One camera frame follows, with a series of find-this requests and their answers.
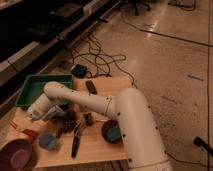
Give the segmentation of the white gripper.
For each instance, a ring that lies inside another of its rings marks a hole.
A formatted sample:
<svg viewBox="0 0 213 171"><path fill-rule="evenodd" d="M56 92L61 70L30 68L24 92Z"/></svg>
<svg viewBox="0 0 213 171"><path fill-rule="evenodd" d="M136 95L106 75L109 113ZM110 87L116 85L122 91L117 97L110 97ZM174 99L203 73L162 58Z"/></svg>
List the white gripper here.
<svg viewBox="0 0 213 171"><path fill-rule="evenodd" d="M63 116L65 112L58 106L53 106L46 114L42 116L43 121L48 121L55 116Z"/></svg>

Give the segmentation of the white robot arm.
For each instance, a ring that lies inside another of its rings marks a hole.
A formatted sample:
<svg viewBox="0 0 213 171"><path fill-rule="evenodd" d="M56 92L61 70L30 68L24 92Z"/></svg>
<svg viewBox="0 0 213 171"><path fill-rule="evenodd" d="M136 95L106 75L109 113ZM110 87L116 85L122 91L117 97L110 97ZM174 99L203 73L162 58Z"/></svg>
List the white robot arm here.
<svg viewBox="0 0 213 171"><path fill-rule="evenodd" d="M115 97L104 97L51 81L45 84L27 114L33 121L40 120L62 100L86 106L118 122L129 171L173 171L154 116L140 90L127 87Z"/></svg>

